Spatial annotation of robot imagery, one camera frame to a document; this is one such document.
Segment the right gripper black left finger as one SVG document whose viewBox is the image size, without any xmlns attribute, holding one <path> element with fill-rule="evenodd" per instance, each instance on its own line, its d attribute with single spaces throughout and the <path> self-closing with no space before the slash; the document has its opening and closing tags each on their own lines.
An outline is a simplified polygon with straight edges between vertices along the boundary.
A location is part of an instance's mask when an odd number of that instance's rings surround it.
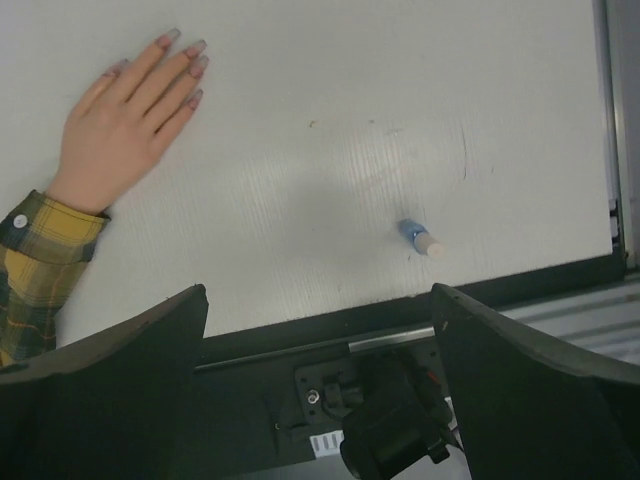
<svg viewBox="0 0 640 480">
<path fill-rule="evenodd" d="M 2 478 L 168 478 L 207 313 L 194 285 L 2 368 Z"/>
</svg>

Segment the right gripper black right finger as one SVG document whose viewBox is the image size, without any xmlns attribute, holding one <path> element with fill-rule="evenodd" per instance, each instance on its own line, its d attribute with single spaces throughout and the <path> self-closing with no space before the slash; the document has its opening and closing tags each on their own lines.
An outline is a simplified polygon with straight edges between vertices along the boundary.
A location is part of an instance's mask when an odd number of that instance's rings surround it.
<svg viewBox="0 0 640 480">
<path fill-rule="evenodd" d="M 474 479 L 636 479 L 639 368 L 437 284 L 431 319 Z"/>
</svg>

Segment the blue nail polish bottle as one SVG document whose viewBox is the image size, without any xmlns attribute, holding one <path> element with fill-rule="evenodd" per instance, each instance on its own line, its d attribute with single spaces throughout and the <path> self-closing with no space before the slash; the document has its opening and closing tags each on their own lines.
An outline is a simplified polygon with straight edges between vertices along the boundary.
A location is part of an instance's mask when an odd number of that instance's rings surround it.
<svg viewBox="0 0 640 480">
<path fill-rule="evenodd" d="M 399 221 L 398 229 L 417 253 L 432 259 L 439 259 L 443 256 L 444 246 L 422 224 L 411 219 L 403 219 Z"/>
</svg>

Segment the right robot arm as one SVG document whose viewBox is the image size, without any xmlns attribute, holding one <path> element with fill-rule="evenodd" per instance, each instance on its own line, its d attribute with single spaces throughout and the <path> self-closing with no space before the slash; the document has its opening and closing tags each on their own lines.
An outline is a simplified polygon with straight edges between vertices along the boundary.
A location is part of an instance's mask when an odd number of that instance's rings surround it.
<svg viewBox="0 0 640 480">
<path fill-rule="evenodd" d="M 5 479 L 177 479 L 196 463 L 180 429 L 207 318 L 190 287 L 145 313 L 1 371 Z M 359 479 L 390 479 L 460 448 L 476 479 L 635 479 L 639 369 L 437 285 L 444 368 L 405 353 L 361 361 L 342 398 L 339 451 Z"/>
</svg>

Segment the mannequin hand with nails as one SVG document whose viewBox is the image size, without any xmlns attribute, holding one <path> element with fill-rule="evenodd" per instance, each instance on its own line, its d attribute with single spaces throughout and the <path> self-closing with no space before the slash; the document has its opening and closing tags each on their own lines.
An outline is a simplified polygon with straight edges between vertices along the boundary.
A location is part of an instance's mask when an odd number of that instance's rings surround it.
<svg viewBox="0 0 640 480">
<path fill-rule="evenodd" d="M 209 64 L 204 40 L 172 53 L 179 36 L 159 36 L 84 93 L 65 123 L 47 197 L 98 215 L 159 163 L 199 106 Z"/>
</svg>

